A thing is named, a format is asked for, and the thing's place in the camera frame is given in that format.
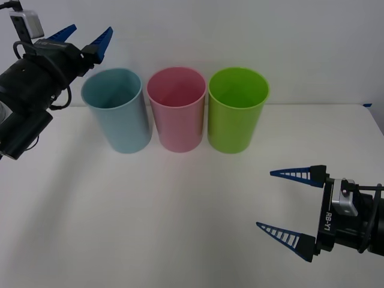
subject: blue cup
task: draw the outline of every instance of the blue cup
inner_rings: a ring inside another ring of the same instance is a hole
[[[85,82],[82,98],[114,150],[135,153],[151,140],[142,81],[134,72],[117,68],[94,75]]]

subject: black cable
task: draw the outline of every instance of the black cable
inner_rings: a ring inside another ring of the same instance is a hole
[[[40,138],[40,135],[37,136],[37,138],[36,138],[36,142],[35,142],[31,147],[25,149],[25,151],[28,151],[28,150],[31,150],[32,148],[34,148],[34,147],[37,145],[39,138]]]
[[[13,51],[14,51],[14,53],[18,59],[21,59],[19,51],[17,51],[17,47],[19,45],[23,45],[25,47],[31,48],[33,51],[36,52],[36,54],[39,53],[39,50],[35,46],[33,46],[32,44],[29,44],[29,43],[23,42],[23,41],[16,41],[15,43],[13,43]],[[49,57],[47,57],[46,55],[41,55],[41,56],[44,57],[44,59],[50,63],[50,65],[53,67],[53,69],[56,70],[56,72],[59,74],[59,76],[62,80],[63,89],[66,88],[67,92],[68,92],[68,100],[63,106],[51,105],[49,108],[51,110],[61,110],[61,109],[67,108],[71,104],[71,101],[72,101],[72,91],[71,91],[70,85],[67,81],[67,78],[64,76],[61,69]]]
[[[371,232],[373,229],[374,219],[376,218],[377,208],[379,207],[379,202],[380,202],[380,199],[382,197],[382,191],[381,191],[382,188],[383,187],[381,184],[378,184],[376,186],[376,192],[375,192],[374,198],[373,198],[373,207],[372,207],[370,219],[367,223],[367,228],[365,229],[365,233],[364,233],[364,237],[361,241],[361,245],[358,248],[359,253],[363,253],[365,251],[365,249],[367,249],[369,246],[369,240],[370,240]]]
[[[20,1],[8,1],[0,5],[0,9],[13,8],[15,11],[22,11],[23,7]]]
[[[359,185],[357,185],[357,189],[358,190],[365,190],[365,191],[377,191],[377,190],[384,191],[384,186],[379,188],[377,186],[359,186]]]

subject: white table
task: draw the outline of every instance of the white table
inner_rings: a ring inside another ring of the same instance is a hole
[[[307,263],[256,227],[316,236],[322,190],[269,176],[325,164],[384,182],[384,137],[357,105],[266,106],[250,147],[206,136],[123,155],[87,108],[55,112],[35,149],[0,162],[0,287],[381,287],[384,257],[335,245]]]

